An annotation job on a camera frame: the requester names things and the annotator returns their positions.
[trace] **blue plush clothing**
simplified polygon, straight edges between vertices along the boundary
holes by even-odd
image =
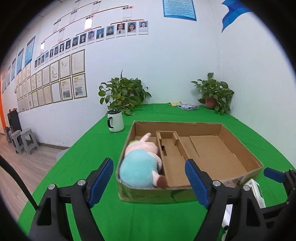
[[[131,151],[123,159],[119,177],[127,185],[134,188],[152,188],[152,171],[157,171],[156,159],[146,150]]]

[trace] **table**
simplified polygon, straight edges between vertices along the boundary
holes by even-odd
[[[214,122],[227,127],[265,167],[282,171],[292,168],[286,158],[269,142],[236,118],[200,107],[184,111],[168,104],[148,104],[136,109],[134,116],[124,116],[125,129],[119,133],[108,130],[107,117],[102,118],[87,131],[53,166],[41,181],[33,197],[39,203],[49,184],[58,187],[73,185],[86,178],[99,167],[105,157],[110,157],[116,167],[124,142],[133,121]],[[257,178],[266,206],[286,201],[282,184]],[[80,240],[72,207],[67,204],[69,223],[74,240]],[[27,234],[34,216],[34,209],[27,203],[18,223]],[[101,201],[92,208],[93,216],[106,241],[192,241],[204,219],[206,209],[197,201],[174,204],[133,204],[118,197],[115,170]]]

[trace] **plush toy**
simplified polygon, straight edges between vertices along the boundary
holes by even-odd
[[[119,168],[119,177],[133,188],[166,188],[166,177],[159,175],[162,162],[157,155],[158,148],[147,142],[151,133],[145,134],[140,141],[132,141],[126,147],[124,159]]]

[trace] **flower pot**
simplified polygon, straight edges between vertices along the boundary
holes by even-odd
[[[217,106],[217,100],[214,97],[205,99],[205,107],[213,110]]]

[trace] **potted plant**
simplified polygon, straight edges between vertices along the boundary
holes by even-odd
[[[217,81],[213,79],[213,76],[214,73],[208,73],[207,80],[191,81],[202,93],[202,98],[198,101],[208,109],[215,110],[216,113],[229,113],[234,92],[228,88],[226,82]]]
[[[99,86],[100,103],[110,103],[109,110],[121,110],[125,115],[134,115],[134,108],[140,107],[146,97],[150,96],[147,92],[148,87],[142,86],[141,80],[127,79],[122,77],[112,78],[109,82],[102,82]]]

